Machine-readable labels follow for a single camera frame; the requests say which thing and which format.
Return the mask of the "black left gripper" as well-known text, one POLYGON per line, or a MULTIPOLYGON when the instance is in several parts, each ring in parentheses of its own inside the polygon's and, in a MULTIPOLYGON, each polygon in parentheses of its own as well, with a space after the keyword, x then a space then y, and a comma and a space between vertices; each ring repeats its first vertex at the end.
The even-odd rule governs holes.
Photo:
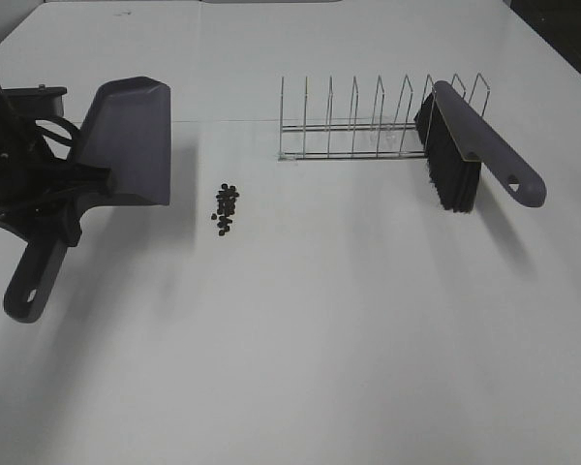
POLYGON ((0 166, 0 228, 28 233, 37 221, 60 214, 60 236, 78 246, 82 235, 77 202, 112 193, 112 171, 55 159, 49 163, 0 166))

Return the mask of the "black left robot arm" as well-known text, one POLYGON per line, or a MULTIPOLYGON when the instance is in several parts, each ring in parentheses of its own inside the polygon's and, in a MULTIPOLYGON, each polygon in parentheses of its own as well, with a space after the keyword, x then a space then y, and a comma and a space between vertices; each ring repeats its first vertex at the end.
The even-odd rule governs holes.
POLYGON ((110 192, 110 170, 76 160, 80 129, 48 103, 48 90, 0 85, 0 228, 24 240, 40 231, 75 246, 81 237, 77 199, 110 192))

